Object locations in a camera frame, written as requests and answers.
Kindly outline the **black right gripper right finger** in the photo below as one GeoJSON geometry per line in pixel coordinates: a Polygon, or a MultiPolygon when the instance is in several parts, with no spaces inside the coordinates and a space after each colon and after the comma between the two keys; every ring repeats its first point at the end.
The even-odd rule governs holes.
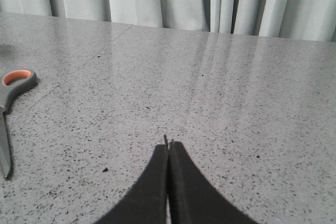
{"type": "Polygon", "coordinates": [[[255,223],[203,176],[181,142],[169,149],[171,223],[255,223]]]}

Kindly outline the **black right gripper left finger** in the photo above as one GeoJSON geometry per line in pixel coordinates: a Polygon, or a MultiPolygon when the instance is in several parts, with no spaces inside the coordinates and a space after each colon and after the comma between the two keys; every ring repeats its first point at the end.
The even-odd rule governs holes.
{"type": "Polygon", "coordinates": [[[129,192],[97,223],[166,223],[168,141],[157,145],[129,192]]]}

